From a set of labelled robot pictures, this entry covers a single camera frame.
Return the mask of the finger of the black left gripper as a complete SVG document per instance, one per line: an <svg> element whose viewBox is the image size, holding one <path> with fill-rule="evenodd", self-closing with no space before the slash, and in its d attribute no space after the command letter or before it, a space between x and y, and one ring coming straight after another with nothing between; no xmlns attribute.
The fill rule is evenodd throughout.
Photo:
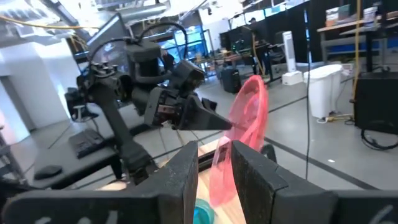
<svg viewBox="0 0 398 224"><path fill-rule="evenodd" d="M232 122L203 107L201 99L190 95L184 103L179 130L230 130Z"/></svg>
<svg viewBox="0 0 398 224"><path fill-rule="evenodd" d="M204 108L206 108L208 110L212 110L212 111L216 111L216 107L218 105L217 102L211 101L211 100L209 100L207 98L202 98L201 99L201 103L202 103Z"/></svg>

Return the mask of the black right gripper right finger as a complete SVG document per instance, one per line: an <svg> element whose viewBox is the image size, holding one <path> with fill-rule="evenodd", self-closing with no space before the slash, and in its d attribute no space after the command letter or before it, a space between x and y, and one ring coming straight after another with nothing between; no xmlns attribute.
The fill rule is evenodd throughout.
<svg viewBox="0 0 398 224"><path fill-rule="evenodd" d="M247 224L398 224L398 190L325 190L240 141L231 165Z"/></svg>

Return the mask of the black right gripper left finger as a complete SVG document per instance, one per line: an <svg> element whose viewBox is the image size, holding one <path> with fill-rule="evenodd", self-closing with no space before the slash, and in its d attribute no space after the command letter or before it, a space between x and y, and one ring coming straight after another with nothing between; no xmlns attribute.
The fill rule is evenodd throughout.
<svg viewBox="0 0 398 224"><path fill-rule="evenodd" d="M32 190L10 198L4 224L192 224L198 146L190 141L157 172L123 190Z"/></svg>

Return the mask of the blue translucent plastic plate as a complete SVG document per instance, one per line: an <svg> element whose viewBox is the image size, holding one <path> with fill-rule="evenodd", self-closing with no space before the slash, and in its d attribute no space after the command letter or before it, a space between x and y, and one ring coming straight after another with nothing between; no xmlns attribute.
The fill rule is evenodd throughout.
<svg viewBox="0 0 398 224"><path fill-rule="evenodd" d="M203 199L196 199L193 215L193 224L214 224L215 211L210 204Z"/></svg>

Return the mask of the pink translucent plastic plate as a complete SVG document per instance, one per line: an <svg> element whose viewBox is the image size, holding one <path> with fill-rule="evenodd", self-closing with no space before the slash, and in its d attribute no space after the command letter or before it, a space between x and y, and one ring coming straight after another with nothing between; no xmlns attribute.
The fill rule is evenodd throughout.
<svg viewBox="0 0 398 224"><path fill-rule="evenodd" d="M237 140L259 152L263 146L267 117L268 92L263 79L253 75L241 87L228 119L233 127L218 141L210 169L210 204L218 207L236 195L231 165L232 142Z"/></svg>

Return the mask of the black rolling case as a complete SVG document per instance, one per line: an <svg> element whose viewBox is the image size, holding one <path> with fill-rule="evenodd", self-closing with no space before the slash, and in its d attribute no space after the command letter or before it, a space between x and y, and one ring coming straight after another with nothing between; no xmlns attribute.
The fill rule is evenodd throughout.
<svg viewBox="0 0 398 224"><path fill-rule="evenodd" d="M227 68L222 70L221 82L224 90L228 93L235 94L241 89L241 78L237 69Z"/></svg>

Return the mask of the black keyboard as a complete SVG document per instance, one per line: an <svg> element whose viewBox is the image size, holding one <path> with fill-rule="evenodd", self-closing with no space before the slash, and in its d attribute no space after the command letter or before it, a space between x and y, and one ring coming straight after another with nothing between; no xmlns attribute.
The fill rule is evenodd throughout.
<svg viewBox="0 0 398 224"><path fill-rule="evenodd" d="M96 152L106 143L105 139L92 129L86 129L69 137L68 142L78 159Z"/></svg>

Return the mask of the person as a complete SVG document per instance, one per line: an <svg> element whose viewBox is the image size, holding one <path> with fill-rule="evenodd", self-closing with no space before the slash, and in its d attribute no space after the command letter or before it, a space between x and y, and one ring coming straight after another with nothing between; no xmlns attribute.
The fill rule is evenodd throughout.
<svg viewBox="0 0 398 224"><path fill-rule="evenodd" d="M258 22L256 18L251 18L249 21L249 28L256 41L264 40L264 26L261 22Z"/></svg>

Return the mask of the white tower fan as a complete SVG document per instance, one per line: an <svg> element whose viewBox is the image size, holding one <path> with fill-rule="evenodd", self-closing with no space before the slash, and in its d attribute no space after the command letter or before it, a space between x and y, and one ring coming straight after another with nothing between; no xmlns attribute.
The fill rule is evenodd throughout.
<svg viewBox="0 0 398 224"><path fill-rule="evenodd" d="M292 86L303 82L302 72L297 70L295 59L294 40L291 31L282 33L287 71L282 76L284 85Z"/></svg>

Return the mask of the black computer desk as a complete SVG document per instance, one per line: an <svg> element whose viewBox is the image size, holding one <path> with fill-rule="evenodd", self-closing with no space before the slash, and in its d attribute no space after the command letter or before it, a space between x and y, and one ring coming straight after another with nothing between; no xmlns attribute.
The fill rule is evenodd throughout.
<svg viewBox="0 0 398 224"><path fill-rule="evenodd" d="M99 132L102 137L105 137L109 141L114 140L114 134L111 127L104 114L100 111L100 108L94 104L91 104L88 107L89 109L93 109L94 112L99 113L99 116L95 118L94 121L98 124ZM130 130L144 127L144 117L140 117L138 115L133 104L123 106L119 108L118 111ZM89 119L84 123L74 124L83 125L83 128L85 129L96 130L92 119ZM112 162L119 159L115 146L111 143L110 146L104 146L96 152L93 152L82 159L78 159L73 152L72 145L68 142L68 139L69 137L66 137L66 141L59 146L48 150L42 150L38 153L34 164L34 174L36 174L39 169L49 165L60 166L62 168L62 172L47 179L34 179L32 186L42 189L63 189L106 166L110 166Z"/></svg>

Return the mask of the white trash bin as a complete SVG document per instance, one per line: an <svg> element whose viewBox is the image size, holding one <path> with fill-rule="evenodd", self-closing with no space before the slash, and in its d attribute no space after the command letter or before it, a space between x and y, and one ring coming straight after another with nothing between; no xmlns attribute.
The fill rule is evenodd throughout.
<svg viewBox="0 0 398 224"><path fill-rule="evenodd" d="M337 111L336 102L340 94L342 72L342 64L330 64L303 74L313 117L326 118L330 113Z"/></svg>

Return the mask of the black equipment case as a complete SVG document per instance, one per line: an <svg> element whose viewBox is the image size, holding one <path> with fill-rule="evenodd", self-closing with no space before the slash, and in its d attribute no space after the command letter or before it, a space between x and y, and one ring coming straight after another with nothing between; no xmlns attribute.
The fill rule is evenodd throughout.
<svg viewBox="0 0 398 224"><path fill-rule="evenodd" d="M398 72L360 74L354 120L359 129L398 135Z"/></svg>

